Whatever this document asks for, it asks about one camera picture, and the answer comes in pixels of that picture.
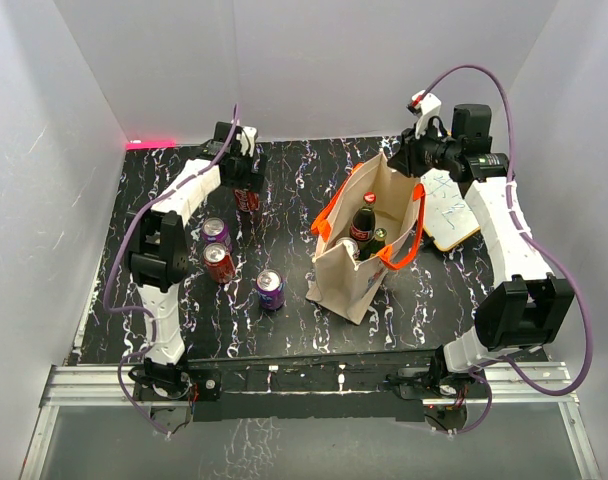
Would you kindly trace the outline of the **beige canvas bag orange handles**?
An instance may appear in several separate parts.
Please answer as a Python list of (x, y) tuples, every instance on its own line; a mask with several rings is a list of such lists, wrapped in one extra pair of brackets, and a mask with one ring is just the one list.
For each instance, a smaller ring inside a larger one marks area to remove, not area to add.
[(385, 276), (416, 257), (426, 193), (379, 152), (356, 165), (314, 220), (314, 280), (306, 298), (358, 325)]

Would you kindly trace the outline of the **glass cola bottle red cap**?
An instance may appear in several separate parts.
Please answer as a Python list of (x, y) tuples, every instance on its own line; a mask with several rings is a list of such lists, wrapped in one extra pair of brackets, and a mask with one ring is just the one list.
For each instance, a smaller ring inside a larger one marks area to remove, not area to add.
[(366, 192), (363, 195), (363, 205), (352, 218), (349, 235), (360, 247), (366, 245), (373, 237), (376, 226), (375, 202), (376, 195), (373, 192)]

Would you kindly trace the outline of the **red cola can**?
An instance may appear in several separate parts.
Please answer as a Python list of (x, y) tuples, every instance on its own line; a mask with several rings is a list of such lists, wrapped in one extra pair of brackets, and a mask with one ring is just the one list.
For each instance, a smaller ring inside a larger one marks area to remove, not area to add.
[(260, 208), (259, 194), (241, 189), (233, 190), (237, 209), (243, 213), (254, 213)]
[(203, 260), (211, 278), (216, 283), (226, 284), (234, 278), (235, 265), (224, 244), (209, 243), (204, 249)]

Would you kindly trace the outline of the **green glass bottle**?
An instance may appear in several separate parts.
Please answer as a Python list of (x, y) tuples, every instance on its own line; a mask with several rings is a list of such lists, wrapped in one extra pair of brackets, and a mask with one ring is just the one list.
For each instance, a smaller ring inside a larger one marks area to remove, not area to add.
[(385, 228), (376, 228), (371, 240), (360, 250), (359, 260), (365, 261), (375, 256), (386, 246), (386, 238), (387, 230)]

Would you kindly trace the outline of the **red cola can back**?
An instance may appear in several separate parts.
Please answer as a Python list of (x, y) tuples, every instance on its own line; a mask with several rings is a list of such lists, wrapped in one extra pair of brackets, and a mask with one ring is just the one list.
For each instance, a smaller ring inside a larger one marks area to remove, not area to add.
[(254, 213), (260, 208), (259, 194), (241, 189), (233, 190), (237, 209), (243, 213)]

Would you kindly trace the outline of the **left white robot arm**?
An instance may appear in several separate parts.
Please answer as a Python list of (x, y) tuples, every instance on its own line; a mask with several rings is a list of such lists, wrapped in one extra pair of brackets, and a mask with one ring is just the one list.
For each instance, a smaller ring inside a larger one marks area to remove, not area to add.
[(258, 193), (266, 159), (256, 152), (257, 129), (218, 122), (213, 138), (163, 191), (161, 199), (133, 215), (125, 267), (144, 309), (147, 350), (143, 371), (129, 376), (170, 399), (184, 396), (191, 376), (179, 321), (179, 286), (188, 275), (186, 227), (208, 195), (220, 187)]

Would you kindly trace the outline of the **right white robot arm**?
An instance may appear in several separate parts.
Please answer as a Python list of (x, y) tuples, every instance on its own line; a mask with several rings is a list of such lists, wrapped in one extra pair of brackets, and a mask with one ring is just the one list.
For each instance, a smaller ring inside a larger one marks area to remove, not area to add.
[(575, 294), (524, 239), (528, 229), (516, 186), (508, 179), (509, 159), (492, 150), (490, 107), (457, 105), (450, 129), (443, 125), (440, 107), (433, 94), (419, 93), (410, 101), (417, 121), (402, 132), (400, 149), (388, 164), (407, 177), (447, 172), (474, 214), (490, 256), (490, 295), (477, 307), (473, 327), (443, 346), (438, 355), (443, 363), (429, 374), (431, 388), (450, 397), (464, 387), (465, 371), (552, 343)]

